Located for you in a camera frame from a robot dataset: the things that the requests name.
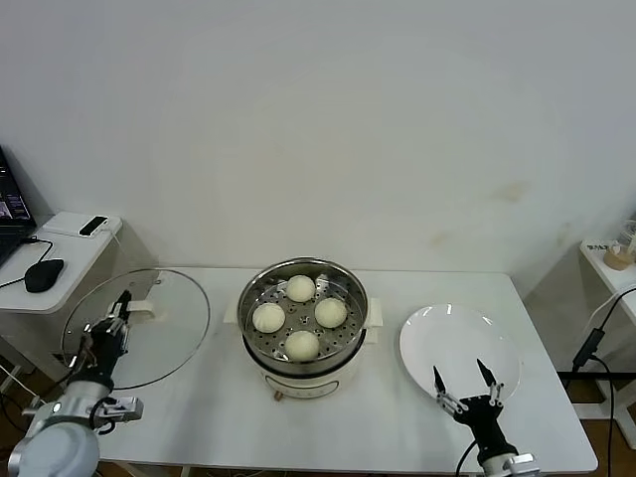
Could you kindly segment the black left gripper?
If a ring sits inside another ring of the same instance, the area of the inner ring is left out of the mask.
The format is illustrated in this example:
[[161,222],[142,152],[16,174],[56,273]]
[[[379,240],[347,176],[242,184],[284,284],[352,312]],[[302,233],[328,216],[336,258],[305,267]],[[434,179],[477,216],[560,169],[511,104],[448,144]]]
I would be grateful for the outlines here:
[[112,385],[112,374],[117,361],[125,351],[132,294],[125,289],[113,304],[108,318],[97,322],[79,341],[73,382],[85,381],[100,385]]

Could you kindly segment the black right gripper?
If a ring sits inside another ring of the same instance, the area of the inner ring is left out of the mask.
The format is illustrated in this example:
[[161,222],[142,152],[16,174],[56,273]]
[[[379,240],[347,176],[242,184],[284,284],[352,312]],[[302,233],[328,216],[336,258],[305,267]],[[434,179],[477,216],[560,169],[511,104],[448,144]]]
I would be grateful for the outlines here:
[[441,374],[433,367],[436,402],[448,414],[453,414],[456,422],[470,428],[479,449],[478,458],[493,458],[504,454],[518,455],[518,450],[510,444],[498,424],[503,410],[501,391],[504,387],[493,372],[480,360],[477,365],[489,389],[489,395],[465,397],[459,400],[451,395]]

